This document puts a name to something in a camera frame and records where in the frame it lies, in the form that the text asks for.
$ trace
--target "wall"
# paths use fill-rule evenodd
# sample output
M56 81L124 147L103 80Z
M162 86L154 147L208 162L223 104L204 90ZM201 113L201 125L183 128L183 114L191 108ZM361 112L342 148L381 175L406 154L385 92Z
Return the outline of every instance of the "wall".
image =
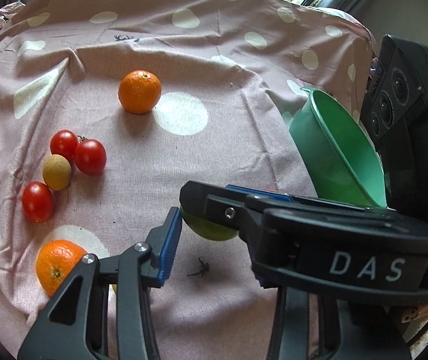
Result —
M380 42L385 34L428 45L428 0L370 0L355 17Z

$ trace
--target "small yellow-brown oval fruit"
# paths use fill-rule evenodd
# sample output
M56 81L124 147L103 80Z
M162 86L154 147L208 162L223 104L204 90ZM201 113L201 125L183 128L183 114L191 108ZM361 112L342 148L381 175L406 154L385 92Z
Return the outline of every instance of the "small yellow-brown oval fruit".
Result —
M71 182L71 164L62 155L50 155L42 166L42 178L53 191L63 190Z

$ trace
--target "green bowl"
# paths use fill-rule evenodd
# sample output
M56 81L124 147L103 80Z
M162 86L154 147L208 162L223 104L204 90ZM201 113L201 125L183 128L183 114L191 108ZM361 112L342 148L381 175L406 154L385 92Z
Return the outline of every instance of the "green bowl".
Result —
M323 91L302 88L308 101L289 132L317 195L370 207L386 207L384 172L359 125Z

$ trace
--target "lime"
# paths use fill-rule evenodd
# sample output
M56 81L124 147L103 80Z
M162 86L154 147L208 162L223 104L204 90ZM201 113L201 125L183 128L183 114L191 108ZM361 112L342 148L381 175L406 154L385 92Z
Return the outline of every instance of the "lime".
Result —
M71 164L62 155L50 155L42 166L42 178L53 191L63 190L71 182Z
M239 233L237 230L229 227L218 225L217 223L199 218L198 216L188 214L184 211L182 206L180 208L182 219L184 219L187 226L189 226L194 233L205 239L210 239L211 241L227 241L228 239L236 237Z

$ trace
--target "orange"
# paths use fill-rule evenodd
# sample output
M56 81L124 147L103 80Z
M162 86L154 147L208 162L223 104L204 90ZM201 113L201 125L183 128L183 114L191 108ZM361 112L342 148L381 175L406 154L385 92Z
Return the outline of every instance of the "orange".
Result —
M117 96L126 111L145 114L159 101L161 83L154 74L135 70L122 79Z
M36 260L36 275L49 296L53 296L62 281L87 252L66 239L44 245Z

